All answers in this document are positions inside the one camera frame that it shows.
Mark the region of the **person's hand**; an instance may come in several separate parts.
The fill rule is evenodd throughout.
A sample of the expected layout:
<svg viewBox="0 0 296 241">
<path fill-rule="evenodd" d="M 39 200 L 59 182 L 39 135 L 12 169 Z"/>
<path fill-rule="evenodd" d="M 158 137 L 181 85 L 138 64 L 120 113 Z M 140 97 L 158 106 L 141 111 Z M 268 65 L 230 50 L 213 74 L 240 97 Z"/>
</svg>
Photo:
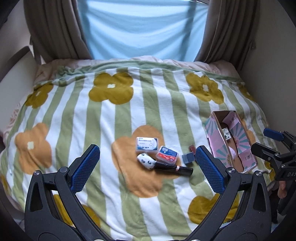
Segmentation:
<svg viewBox="0 0 296 241">
<path fill-rule="evenodd" d="M 285 181 L 279 181 L 279 188 L 277 194 L 280 199 L 283 199 L 287 196 L 286 186 L 287 183 Z"/>
</svg>

